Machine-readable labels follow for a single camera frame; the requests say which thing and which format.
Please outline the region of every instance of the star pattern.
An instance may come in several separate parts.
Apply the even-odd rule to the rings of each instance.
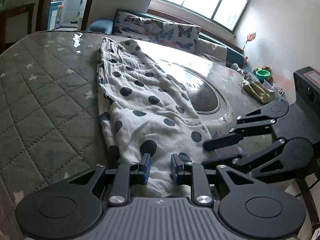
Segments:
[[[86,94],[85,99],[94,98],[96,96],[96,94],[93,93],[92,90],[90,90],[88,93],[85,93],[85,94]]]
[[[37,75],[35,75],[35,76],[34,76],[34,75],[31,75],[31,76],[29,77],[29,81],[31,81],[31,80],[33,80],[33,79],[36,80],[36,78],[37,78]]]
[[[73,71],[72,69],[68,68],[68,70],[66,71],[66,73],[72,74],[72,73],[74,73],[74,71]]]
[[[26,65],[25,67],[27,68],[27,69],[29,69],[30,67],[32,67],[33,66],[33,63],[29,63],[28,65]]]

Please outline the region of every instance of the silver bolt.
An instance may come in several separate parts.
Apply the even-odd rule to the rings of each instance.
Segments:
[[[109,198],[109,201],[114,204],[121,204],[125,201],[125,198],[122,196],[112,196]]]
[[[201,204],[208,204],[212,201],[212,198],[206,195],[202,195],[196,198],[196,201],[201,203]]]
[[[238,161],[239,161],[239,158],[234,158],[234,159],[232,160],[232,164],[236,164],[236,163],[238,163]]]

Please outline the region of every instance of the blue sofa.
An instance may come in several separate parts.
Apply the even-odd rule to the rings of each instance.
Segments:
[[[162,22],[172,23],[172,21],[169,21],[167,19],[154,16],[154,15],[151,15],[151,14],[147,14],[147,13],[141,13],[141,12],[134,12],[134,11],[130,11],[130,10],[118,9],[116,11],[116,14],[117,14],[118,11],[130,13],[130,14],[136,15],[138,17],[155,19],[155,20],[159,20],[159,21],[162,21]],[[105,34],[113,34],[113,23],[114,23],[114,19],[111,20],[111,19],[106,19],[106,18],[100,18],[100,19],[96,20],[94,23],[90,24],[88,26],[88,28],[86,29],[86,31],[105,33]],[[217,41],[214,38],[211,38],[210,36],[205,35],[203,33],[199,34],[199,38],[201,38],[203,40],[206,40],[206,41],[210,41],[210,42],[215,43],[215,44],[220,44],[220,45],[226,46],[227,47],[227,62],[229,62],[229,63],[237,63],[239,68],[243,68],[244,67],[243,55],[241,53],[239,53],[238,51],[234,50],[233,48],[227,46],[226,44],[223,44],[222,42]]]

